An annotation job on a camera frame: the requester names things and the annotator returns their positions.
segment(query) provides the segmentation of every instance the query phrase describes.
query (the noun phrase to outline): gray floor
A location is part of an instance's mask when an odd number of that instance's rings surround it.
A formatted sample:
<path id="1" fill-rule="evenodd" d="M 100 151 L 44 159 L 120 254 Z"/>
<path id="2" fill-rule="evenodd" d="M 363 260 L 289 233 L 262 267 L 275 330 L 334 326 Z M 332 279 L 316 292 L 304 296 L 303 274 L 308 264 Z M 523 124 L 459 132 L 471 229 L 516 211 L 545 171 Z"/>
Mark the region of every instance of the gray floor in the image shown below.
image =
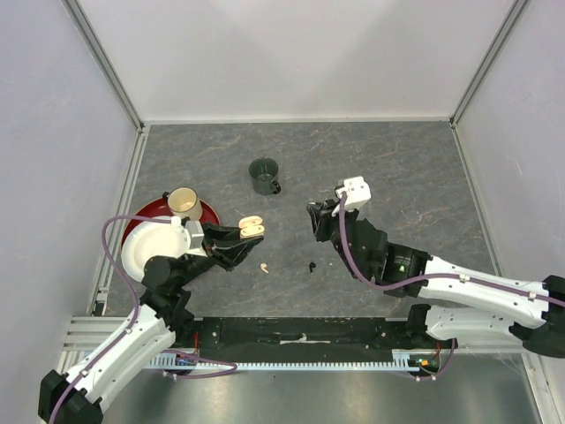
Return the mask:
<path id="1" fill-rule="evenodd" d="M 107 424 L 539 424 L 524 369 L 457 355 L 437 382 L 388 373 L 250 372 L 172 382 L 144 372 Z"/>
<path id="2" fill-rule="evenodd" d="M 252 190 L 247 167 L 260 156 L 279 163 L 281 194 Z M 190 285 L 196 315 L 406 316 L 413 299 L 367 289 L 329 243 L 313 239 L 306 203 L 331 197 L 338 180 L 357 175 L 373 194 L 362 216 L 389 240 L 492 271 L 447 123 L 152 126 L 130 211 L 190 186 L 224 224 L 263 217 L 266 238 L 242 265 L 231 273 L 213 269 Z M 310 261 L 317 264 L 312 274 Z M 113 281 L 107 314 L 131 308 L 126 289 Z"/>

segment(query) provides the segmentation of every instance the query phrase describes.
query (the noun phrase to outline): white panel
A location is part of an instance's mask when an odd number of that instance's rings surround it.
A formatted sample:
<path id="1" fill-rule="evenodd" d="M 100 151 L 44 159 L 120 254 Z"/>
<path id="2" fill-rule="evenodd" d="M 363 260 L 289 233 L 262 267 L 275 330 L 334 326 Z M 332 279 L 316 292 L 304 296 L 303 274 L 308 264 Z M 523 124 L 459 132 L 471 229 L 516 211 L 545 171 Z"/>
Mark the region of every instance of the white panel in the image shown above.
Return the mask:
<path id="1" fill-rule="evenodd" d="M 135 133 L 61 2 L 4 2 L 0 57 L 0 411 L 29 423 L 86 310 Z"/>
<path id="2" fill-rule="evenodd" d="M 505 273 L 565 276 L 565 3 L 536 0 L 461 123 Z M 542 359 L 565 417 L 565 361 Z"/>
<path id="3" fill-rule="evenodd" d="M 82 0 L 145 120 L 447 117 L 512 0 Z"/>

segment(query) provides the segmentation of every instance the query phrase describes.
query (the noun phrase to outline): mug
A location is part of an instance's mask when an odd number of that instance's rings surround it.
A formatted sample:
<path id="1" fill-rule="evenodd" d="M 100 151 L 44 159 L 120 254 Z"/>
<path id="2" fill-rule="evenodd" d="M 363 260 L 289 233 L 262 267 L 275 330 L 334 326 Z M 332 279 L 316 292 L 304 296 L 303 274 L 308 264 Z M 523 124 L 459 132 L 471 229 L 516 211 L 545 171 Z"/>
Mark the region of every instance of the mug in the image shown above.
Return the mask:
<path id="1" fill-rule="evenodd" d="M 202 217 L 202 204 L 198 194 L 189 187 L 179 187 L 171 193 L 164 193 L 163 198 L 167 200 L 167 206 L 174 216 L 181 219 L 188 218 L 198 221 Z"/>
<path id="2" fill-rule="evenodd" d="M 260 157 L 251 162 L 249 175 L 256 193 L 267 196 L 281 192 L 281 185 L 277 180 L 279 165 L 270 157 Z"/>

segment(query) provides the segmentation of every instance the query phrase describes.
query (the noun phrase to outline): mug handle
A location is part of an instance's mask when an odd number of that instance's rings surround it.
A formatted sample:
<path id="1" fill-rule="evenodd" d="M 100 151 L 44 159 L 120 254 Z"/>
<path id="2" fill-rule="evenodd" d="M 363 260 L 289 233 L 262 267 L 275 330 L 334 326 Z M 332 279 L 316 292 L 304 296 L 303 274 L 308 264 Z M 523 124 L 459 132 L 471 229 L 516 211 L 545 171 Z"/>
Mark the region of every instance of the mug handle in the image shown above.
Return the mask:
<path id="1" fill-rule="evenodd" d="M 278 181 L 273 181 L 271 183 L 271 185 L 273 186 L 273 194 L 278 194 L 281 192 L 281 185 L 279 184 Z"/>

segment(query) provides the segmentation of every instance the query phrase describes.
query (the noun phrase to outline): red tray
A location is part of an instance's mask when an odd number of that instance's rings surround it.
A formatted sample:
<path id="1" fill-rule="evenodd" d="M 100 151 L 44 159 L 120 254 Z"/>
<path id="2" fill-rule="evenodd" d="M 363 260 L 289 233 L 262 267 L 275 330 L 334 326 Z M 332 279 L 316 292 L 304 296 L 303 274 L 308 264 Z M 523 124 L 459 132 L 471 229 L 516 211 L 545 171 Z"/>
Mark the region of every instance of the red tray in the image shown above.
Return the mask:
<path id="1" fill-rule="evenodd" d="M 220 225 L 220 217 L 215 212 L 215 210 L 208 205 L 205 201 L 200 201 L 202 203 L 202 217 L 200 219 L 201 223 L 215 223 Z M 167 206 L 167 201 L 163 198 L 157 199 L 147 204 L 142 208 L 137 214 L 139 216 L 147 216 L 148 218 L 155 218 L 156 216 L 173 216 L 172 212 Z M 141 221 L 137 219 L 132 219 L 126 226 L 124 230 L 124 235 L 122 236 L 122 245 L 124 245 L 125 239 L 130 235 L 130 232 L 137 227 Z"/>

